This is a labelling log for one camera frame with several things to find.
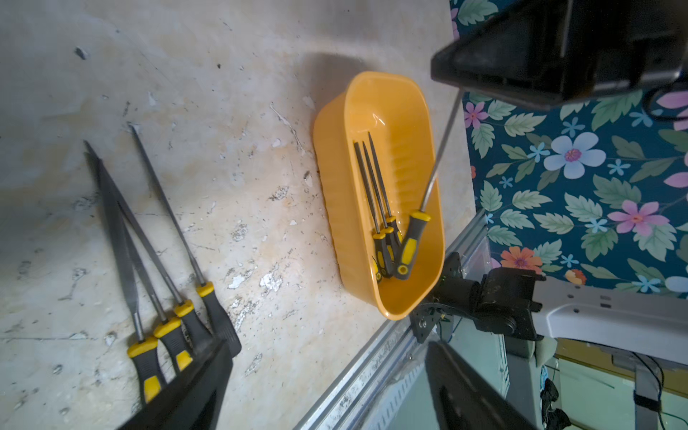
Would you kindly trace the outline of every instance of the screwdriver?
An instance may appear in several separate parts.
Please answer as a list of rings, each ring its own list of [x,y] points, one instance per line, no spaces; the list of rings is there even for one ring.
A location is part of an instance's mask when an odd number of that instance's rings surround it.
[[[380,273],[385,278],[390,278],[394,272],[390,272],[389,268],[392,266],[391,255],[389,249],[385,245],[385,235],[380,232],[378,225],[378,218],[375,211],[375,203],[373,202],[373,195],[370,192],[370,184],[368,183],[368,176],[365,173],[363,166],[363,156],[361,155],[361,148],[358,142],[354,142],[354,150],[356,151],[356,159],[358,159],[358,168],[361,170],[361,177],[363,178],[363,186],[365,187],[365,195],[368,198],[368,206],[370,206],[370,213],[373,217],[373,224],[375,224],[375,234],[373,235],[373,242],[375,242],[375,255],[380,266]]]
[[[375,197],[378,200],[378,207],[380,208],[380,218],[382,218],[383,221],[383,229],[381,230],[381,233],[385,235],[385,245],[387,247],[387,252],[389,252],[389,258],[391,259],[390,264],[387,267],[387,271],[391,275],[394,275],[394,272],[396,271],[396,264],[394,263],[394,253],[396,252],[396,254],[398,255],[399,248],[396,246],[396,243],[394,241],[394,229],[388,226],[387,220],[385,220],[385,209],[383,208],[383,201],[380,198],[380,191],[378,191],[378,184],[375,180],[375,172],[373,171],[372,164],[370,164],[368,150],[365,147],[365,143],[362,143],[362,145],[363,153],[365,154],[365,163],[368,166],[368,171],[370,172],[370,181],[372,182],[373,190],[375,191]]]
[[[454,101],[454,106],[451,108],[451,113],[449,114],[449,120],[447,121],[447,126],[444,128],[444,135],[442,135],[442,141],[440,142],[440,148],[437,151],[437,157],[435,158],[435,164],[433,165],[432,172],[430,173],[430,179],[428,180],[428,185],[425,187],[425,194],[423,195],[423,200],[420,202],[420,208],[417,211],[411,213],[409,217],[409,228],[406,230],[406,235],[404,236],[404,241],[401,243],[401,256],[397,257],[396,266],[396,278],[406,280],[411,276],[411,271],[413,270],[413,265],[416,263],[416,257],[418,256],[418,242],[423,234],[425,226],[430,221],[430,215],[425,213],[425,209],[428,205],[428,200],[430,199],[430,192],[432,192],[433,185],[437,180],[437,169],[440,166],[440,161],[442,160],[442,155],[444,154],[444,148],[447,146],[447,141],[449,140],[449,134],[451,133],[451,128],[454,126],[454,120],[456,119],[456,113],[461,106],[461,99],[464,96],[464,90],[459,89],[456,95],[456,100]]]
[[[155,264],[155,267],[158,269],[158,272],[160,272],[162,280],[165,282],[167,288],[172,293],[172,297],[174,298],[174,301],[177,304],[174,308],[174,313],[182,319],[182,322],[186,327],[186,332],[189,333],[189,338],[191,339],[191,344],[193,345],[194,351],[196,353],[200,352],[207,345],[210,345],[210,343],[213,341],[213,336],[208,331],[206,326],[203,325],[200,318],[198,317],[198,314],[196,314],[195,310],[193,309],[193,302],[188,299],[184,300],[182,298],[182,295],[175,287],[174,283],[172,282],[172,278],[170,278],[170,276],[167,273],[167,270],[165,270],[165,267],[162,265],[162,261],[160,261],[157,252],[153,248],[153,245],[151,245],[151,242],[148,240],[148,237],[146,237],[146,234],[143,232],[141,225],[139,225],[138,221],[136,220],[136,217],[133,215],[133,212],[129,208],[127,201],[124,199],[122,193],[120,193],[119,189],[117,188],[117,185],[115,185],[115,182],[113,181],[112,177],[107,172],[107,169],[103,164],[103,161],[98,157],[94,149],[87,141],[84,140],[84,143],[86,144],[86,147],[91,157],[93,157],[93,159],[96,160],[97,163],[100,165],[100,176],[102,178],[107,179],[112,189],[112,192],[114,193],[114,196],[117,199],[120,208],[122,209],[122,212],[125,214],[127,221],[129,221],[129,225],[131,225],[133,231],[138,236],[138,239],[141,241],[141,244],[148,253],[148,256],[153,261],[153,264]]]
[[[189,245],[187,244],[184,238],[184,233],[182,232],[182,229],[179,227],[179,223],[177,223],[177,218],[174,215],[174,212],[172,211],[170,204],[167,202],[167,197],[165,196],[165,193],[162,190],[162,185],[160,185],[160,181],[158,181],[158,177],[155,175],[153,165],[151,164],[151,161],[148,159],[148,155],[146,154],[146,150],[144,149],[143,144],[141,143],[141,139],[139,139],[138,137],[138,133],[136,133],[136,129],[133,127],[132,124],[129,124],[129,127],[131,128],[134,140],[136,141],[136,146],[138,147],[139,152],[141,152],[141,157],[143,158],[143,162],[146,165],[146,169],[148,171],[149,177],[151,178],[151,181],[153,182],[153,187],[156,193],[158,194],[158,198],[162,200],[162,203],[167,209],[167,213],[170,215],[170,218],[172,219],[172,222],[174,223],[174,226],[177,229],[177,233],[179,233],[179,237],[181,238],[182,243],[184,244],[186,253],[189,255],[191,267],[193,267],[193,272],[195,273],[196,279],[199,283],[199,286],[196,287],[196,292],[199,296],[201,296],[203,302],[206,304],[206,310],[208,311],[208,317],[211,320],[211,326],[213,327],[213,331],[215,332],[215,335],[217,337],[225,339],[227,341],[231,355],[232,357],[235,357],[238,353],[241,352],[241,341],[237,336],[236,330],[234,330],[234,325],[232,324],[232,321],[229,319],[229,315],[227,315],[225,309],[222,307],[222,305],[219,304],[217,296],[215,295],[215,287],[213,286],[213,283],[210,281],[206,281],[206,279],[203,276],[203,273],[201,272],[200,267],[198,267],[196,258],[194,258],[193,253],[191,252],[191,249],[189,248]]]
[[[138,293],[136,292],[136,281],[133,277],[133,269],[129,258],[129,247],[125,239],[126,227],[122,220],[117,199],[115,198],[112,187],[101,175],[103,168],[102,160],[96,163],[96,178],[98,188],[103,196],[103,206],[105,207],[105,223],[110,237],[112,250],[115,254],[115,262],[119,273],[122,292],[127,302],[127,307],[133,319],[134,330],[136,331],[137,343],[127,350],[127,355],[132,359],[138,374],[141,399],[148,403],[160,393],[166,386],[166,381],[160,370],[158,363],[158,340],[154,337],[146,338],[141,326],[141,317],[138,313]]]
[[[394,250],[394,253],[393,253],[394,258],[397,258],[397,255],[399,255],[399,251],[401,249],[402,236],[401,236],[401,232],[399,231],[399,225],[397,225],[397,222],[396,222],[396,216],[391,214],[391,209],[389,207],[389,200],[387,199],[387,190],[385,189],[385,182],[383,181],[383,172],[380,170],[380,163],[378,162],[378,154],[375,152],[375,144],[373,143],[373,138],[370,135],[370,131],[368,131],[368,141],[370,142],[370,151],[373,153],[373,162],[375,163],[375,169],[378,172],[378,181],[380,182],[380,191],[382,192],[383,200],[385,201],[385,207],[387,208],[387,225],[392,227],[392,229],[394,230],[394,233],[392,234],[393,241],[394,241],[394,244],[392,245],[392,249]]]
[[[146,268],[143,266],[143,261],[141,261],[141,256],[138,254],[136,247],[131,240],[129,231],[125,227],[125,237],[127,239],[127,247],[129,248],[129,257],[133,263],[134,269],[138,273],[139,279],[144,288],[148,292],[148,296],[153,302],[153,307],[158,313],[158,318],[160,318],[161,323],[153,330],[153,335],[160,339],[167,348],[167,352],[170,354],[172,359],[172,366],[174,367],[175,373],[178,375],[182,373],[182,370],[186,369],[186,366],[190,365],[193,361],[191,356],[191,347],[186,342],[184,338],[184,333],[182,333],[182,320],[178,317],[173,316],[167,319],[165,311],[160,305],[160,300],[158,295],[153,289],[153,284],[151,283],[151,278],[146,272]]]

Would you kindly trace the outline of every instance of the metal rod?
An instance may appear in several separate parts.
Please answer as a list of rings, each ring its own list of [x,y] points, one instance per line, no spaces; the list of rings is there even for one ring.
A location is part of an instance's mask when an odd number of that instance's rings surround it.
[[[378,191],[378,183],[375,180],[375,172],[373,171],[373,165],[370,164],[370,157],[368,156],[368,150],[365,147],[365,143],[362,143],[363,145],[363,153],[365,154],[365,163],[368,165],[368,171],[370,172],[370,182],[373,184],[373,190],[375,191],[375,197],[378,200],[378,206],[380,207],[380,215],[382,215],[383,219],[383,226],[385,228],[389,227],[387,225],[387,220],[385,219],[385,209],[383,206],[383,200],[380,198],[380,191]]]
[[[162,309],[162,305],[160,304],[158,295],[155,293],[155,290],[153,289],[153,283],[151,282],[151,278],[148,276],[148,272],[146,271],[146,268],[143,265],[143,261],[141,261],[141,256],[138,254],[138,251],[136,250],[136,247],[133,244],[133,240],[131,240],[131,235],[129,234],[127,227],[125,227],[125,238],[127,239],[127,246],[129,247],[129,258],[131,258],[133,268],[138,273],[138,278],[141,279],[143,288],[146,289],[148,296],[151,298],[151,302],[153,302],[155,312],[158,314],[160,320],[163,323],[166,323],[168,321],[167,315],[165,314],[164,309]]]
[[[136,332],[136,340],[141,343],[146,340],[146,336],[143,335],[143,326],[141,325],[141,316],[138,311],[131,314],[133,317],[133,329]]]
[[[361,177],[363,178],[365,196],[368,197],[368,206],[370,206],[370,214],[373,216],[373,224],[375,224],[375,233],[380,234],[378,216],[375,214],[375,203],[373,203],[373,196],[370,193],[370,184],[368,183],[368,176],[365,174],[365,167],[363,166],[363,156],[361,155],[361,148],[358,147],[358,142],[354,142],[354,150],[356,151],[356,159],[358,159],[358,168],[361,170]]]
[[[375,169],[378,171],[378,181],[380,182],[380,191],[382,191],[385,207],[387,208],[387,216],[391,217],[391,208],[389,207],[389,199],[387,198],[387,189],[385,189],[385,181],[383,181],[383,171],[380,170],[378,154],[375,152],[375,144],[373,143],[373,137],[370,135],[370,131],[368,131],[368,141],[370,141],[370,151],[373,153],[373,163],[375,163]]]
[[[127,240],[125,238],[125,223],[122,219],[119,206],[117,205],[117,199],[112,191],[112,186],[103,177],[103,161],[99,159],[92,161],[95,162],[98,189],[103,197],[105,225],[110,238],[110,244],[112,245],[112,252],[115,255],[115,263],[117,265],[120,286],[122,287],[122,293],[125,296],[125,302],[127,303],[127,307],[131,313],[131,318],[133,319],[134,328],[136,329],[136,338],[139,342],[143,342],[145,337],[141,327],[141,317],[138,313],[136,279],[133,275],[131,257],[129,256],[129,248],[127,247]]]
[[[437,168],[440,166],[440,161],[442,161],[442,155],[444,155],[444,148],[447,146],[447,141],[449,140],[449,134],[451,133],[451,128],[454,126],[454,120],[456,119],[456,114],[461,106],[461,99],[464,96],[464,90],[459,89],[458,94],[456,94],[456,100],[454,101],[454,106],[451,108],[451,113],[449,114],[449,120],[447,121],[447,126],[444,128],[444,135],[442,135],[442,140],[440,141],[440,149],[437,151],[437,156],[435,157],[435,165],[430,173],[430,179],[428,180],[428,185],[425,188],[425,194],[423,195],[423,200],[420,203],[420,211],[425,212],[425,208],[428,205],[428,200],[430,200],[430,192],[432,192],[432,187],[437,180]]]
[[[148,155],[146,154],[146,150],[144,149],[143,144],[141,143],[141,139],[139,139],[138,133],[136,133],[136,129],[134,128],[134,126],[132,124],[129,124],[129,127],[131,127],[131,132],[134,136],[134,140],[136,141],[136,146],[141,152],[141,157],[143,158],[143,162],[146,165],[146,169],[148,170],[148,175],[150,176],[151,181],[153,182],[153,188],[155,189],[155,192],[158,194],[158,197],[162,200],[162,204],[165,206],[165,209],[167,209],[167,212],[169,213],[170,218],[172,218],[172,222],[174,223],[174,226],[177,229],[177,233],[179,233],[179,237],[182,239],[182,243],[184,244],[186,253],[189,254],[189,261],[191,262],[193,271],[196,274],[196,279],[198,280],[198,283],[204,286],[206,285],[206,279],[203,277],[203,273],[201,272],[200,267],[198,267],[196,258],[194,258],[193,253],[189,248],[189,244],[186,242],[186,239],[184,238],[184,233],[182,232],[182,229],[179,227],[177,218],[175,217],[174,212],[170,207],[170,204],[167,202],[165,192],[162,190],[162,185],[160,185],[160,181],[158,180],[158,177],[155,175],[155,170],[153,170],[153,165],[151,164],[151,161],[148,159]]]
[[[138,221],[136,221],[136,217],[129,208],[129,205],[127,204],[127,201],[125,200],[124,196],[122,196],[122,193],[117,188],[117,185],[110,176],[110,173],[105,168],[105,165],[103,165],[102,160],[98,157],[98,154],[96,154],[94,149],[87,141],[84,140],[84,143],[86,144],[86,147],[91,156],[94,157],[95,160],[97,160],[100,163],[100,174],[102,175],[103,179],[109,182],[111,190],[113,191],[115,198],[117,199],[120,208],[122,209],[122,212],[125,214],[125,218],[127,218],[127,221],[129,221],[129,224],[131,225],[134,233],[136,233],[138,239],[141,241],[141,244],[143,244],[143,247],[148,253],[148,256],[153,261],[153,264],[155,264],[155,267],[158,269],[158,272],[160,272],[160,276],[167,285],[167,288],[172,293],[172,297],[174,297],[175,302],[177,303],[177,305],[182,305],[184,303],[182,295],[179,293],[179,290],[177,290],[174,283],[172,282],[172,278],[170,278],[170,275],[167,273],[167,270],[165,270],[165,267],[162,265],[162,261],[160,261],[158,253],[153,248],[153,245],[151,245],[151,242],[148,240],[148,237],[146,237],[146,234],[143,232],[141,225],[139,225]]]

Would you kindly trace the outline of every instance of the black and yellow handle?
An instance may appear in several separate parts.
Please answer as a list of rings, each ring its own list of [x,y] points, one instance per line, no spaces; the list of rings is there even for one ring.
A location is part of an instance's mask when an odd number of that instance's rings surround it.
[[[392,227],[392,229],[394,230],[394,242],[396,242],[396,250],[394,251],[394,257],[396,258],[397,252],[401,250],[401,242],[404,241],[404,237],[401,235],[401,232],[399,231],[399,225],[396,223],[396,216],[392,215],[391,217],[388,217],[387,225]]]
[[[172,366],[178,375],[193,361],[191,346],[186,342],[182,333],[182,320],[176,316],[166,323],[161,323],[153,330],[153,335],[160,339],[167,348],[172,359]]]
[[[201,319],[198,318],[198,314],[193,309],[193,302],[191,300],[185,300],[182,305],[174,308],[174,313],[182,319],[196,354],[204,350],[206,346],[213,342],[213,335],[201,322]]]
[[[382,273],[380,273],[380,265],[378,264],[378,261],[375,260],[374,257],[373,257],[373,263],[374,263],[373,270],[375,271],[375,280],[377,281],[377,283],[380,283],[380,281],[383,280],[383,275],[382,275]]]
[[[158,340],[149,337],[143,342],[136,343],[129,347],[127,355],[136,366],[141,400],[150,403],[167,385],[158,364]]]
[[[232,357],[236,357],[241,352],[241,341],[234,330],[232,320],[229,319],[227,311],[219,304],[217,296],[215,295],[215,287],[212,282],[206,282],[205,285],[196,288],[198,295],[203,299],[208,311],[208,318],[211,320],[211,326],[215,336],[227,341],[229,345],[229,352]]]
[[[404,236],[404,242],[401,244],[401,256],[397,258],[395,273],[397,279],[405,281],[411,276],[413,265],[418,256],[420,237],[429,221],[430,215],[425,212],[415,211],[411,214],[409,229]]]
[[[390,247],[385,243],[386,234],[380,232],[373,235],[375,242],[375,257],[380,266],[380,273],[384,278],[394,276],[394,261],[392,260]]]

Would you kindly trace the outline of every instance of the green leaf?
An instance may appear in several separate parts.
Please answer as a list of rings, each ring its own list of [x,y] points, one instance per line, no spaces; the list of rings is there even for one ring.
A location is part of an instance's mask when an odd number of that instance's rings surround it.
[[[509,168],[510,165],[513,163],[497,163],[494,166],[492,166],[492,169],[490,169],[489,172],[487,172],[487,177],[491,178],[496,175],[503,175],[504,172]]]
[[[485,158],[487,151],[492,147],[492,141],[495,139],[494,131],[494,127],[483,122],[479,129],[474,128],[471,132],[473,147],[480,153],[481,158]]]
[[[549,184],[554,184],[557,181],[557,178],[559,177],[560,171],[561,169],[545,170],[544,172],[542,172],[542,174],[540,175],[540,182],[537,183],[537,190],[542,191]]]
[[[550,233],[565,235],[573,229],[573,221],[566,215],[547,212],[545,215],[534,213],[533,217]]]
[[[535,126],[545,120],[547,115],[533,116],[533,114],[518,114],[511,116],[504,123],[506,134],[515,138],[525,136],[526,133],[535,130]]]
[[[595,114],[592,118],[592,130],[597,130],[608,121],[616,122],[622,114],[628,114],[631,107],[637,106],[642,97],[643,92],[638,90],[624,96],[598,99],[599,103],[592,108],[592,113]]]
[[[648,280],[660,279],[663,283],[666,281],[664,275],[662,275],[662,272],[660,272],[658,269],[654,267],[647,267],[645,264],[642,264],[641,262],[632,258],[629,258],[626,261],[628,261],[628,265],[631,266],[631,269],[633,269],[633,271],[636,273],[636,276],[643,275]]]
[[[667,249],[674,249],[674,242],[676,241],[674,233],[676,233],[676,229],[671,224],[652,226],[650,236],[641,236],[636,233],[633,240],[638,242],[641,251],[646,250],[657,260],[666,261]]]
[[[593,219],[602,218],[602,206],[582,195],[573,197],[569,193],[564,193],[563,198],[568,203],[566,210],[571,212],[571,216],[578,218],[581,222],[590,222]]]
[[[628,292],[637,292],[641,289],[641,287],[637,286],[634,283],[630,283],[630,282],[619,282],[616,285],[616,289],[622,290],[622,291],[628,291]]]
[[[518,245],[518,246],[523,246],[523,243],[521,243],[518,238],[516,238],[516,233],[513,231],[509,230],[508,228],[504,228],[501,226],[492,226],[490,227],[489,230],[487,230],[487,237],[500,245],[504,246],[512,246],[512,245]]]
[[[502,207],[502,196],[489,182],[485,181],[480,191],[480,205],[488,212],[494,212]]]
[[[490,14],[497,13],[497,6],[488,0],[466,0],[459,8],[457,18],[463,25],[485,21]]]
[[[554,264],[545,264],[541,267],[543,272],[549,272],[549,273],[554,273],[554,272],[559,272],[561,269],[563,269],[563,266],[557,266]]]
[[[492,97],[488,97],[484,94],[471,91],[469,93],[469,100],[473,102],[474,105],[477,105],[480,102],[488,102],[492,100]]]
[[[586,103],[571,103],[570,105],[562,106],[561,110],[559,111],[559,119],[563,121],[563,119],[569,116],[570,114],[574,112],[580,112],[581,109],[583,109],[584,104]]]
[[[525,178],[526,175],[530,175],[533,172],[533,170],[535,170],[535,164],[535,160],[532,158],[526,162],[522,162],[521,164],[519,164],[515,182],[521,182],[521,180]]]
[[[664,173],[669,166],[671,166],[674,160],[675,158],[661,158],[659,160],[652,160],[643,163],[641,169],[631,176],[630,182],[638,182],[639,180],[643,180],[648,176],[659,176]]]
[[[525,213],[514,211],[513,209],[506,209],[502,212],[499,219],[502,221],[502,224],[507,227],[518,228],[519,230],[523,230],[523,227],[535,228],[533,223],[528,220],[528,216]]]
[[[641,148],[640,144],[637,142],[629,142],[624,138],[612,136],[612,143],[616,147],[616,153],[619,157],[636,159],[645,158],[643,148]]]
[[[600,197],[600,202],[608,204],[612,209],[621,209],[621,204],[625,200],[636,203],[641,200],[641,191],[637,186],[626,181],[621,182],[618,178],[608,180],[594,175],[592,183],[595,184],[594,192],[597,197]]]
[[[688,263],[688,235],[681,237],[681,243],[676,250],[676,255],[678,258]]]
[[[688,152],[688,133],[676,130],[660,130],[659,137],[674,146],[678,152]]]
[[[493,120],[501,121],[505,116],[511,115],[511,111],[514,109],[516,109],[516,106],[514,105],[509,105],[508,103],[494,100],[487,108],[487,114]]]
[[[611,273],[604,267],[595,267],[590,264],[581,264],[581,267],[586,269],[593,277],[597,279],[618,279],[619,277]]]
[[[506,152],[506,155],[508,155],[511,160],[525,160],[528,158],[526,152],[522,148],[503,144],[502,149],[504,152]]]
[[[561,239],[552,243],[545,242],[533,250],[536,257],[540,257],[542,264],[551,264],[561,255]]]
[[[614,244],[619,242],[619,235],[613,228],[607,231],[598,231],[593,233],[592,229],[587,229],[587,234],[582,237],[583,243],[581,248],[585,250],[585,256],[588,260],[595,260],[600,254],[607,255],[607,252],[614,248]]]
[[[552,199],[546,195],[540,194],[539,191],[531,190],[516,191],[511,199],[511,203],[518,209],[522,210],[539,208],[543,203],[548,203],[551,201]]]
[[[537,134],[526,133],[526,138],[530,141],[530,143],[535,145],[536,148],[544,142],[545,149],[552,149],[552,139],[550,139],[549,136],[538,136]]]

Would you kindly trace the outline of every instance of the orange flower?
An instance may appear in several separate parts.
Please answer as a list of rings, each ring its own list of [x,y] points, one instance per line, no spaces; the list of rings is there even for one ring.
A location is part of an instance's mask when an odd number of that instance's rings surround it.
[[[583,272],[578,269],[567,270],[563,277],[565,277],[569,282],[575,283],[576,285],[585,285],[585,281],[588,280]]]
[[[536,257],[534,252],[528,248],[512,246],[509,251],[502,251],[502,266],[516,269],[534,270],[538,275],[542,273],[542,260]]]

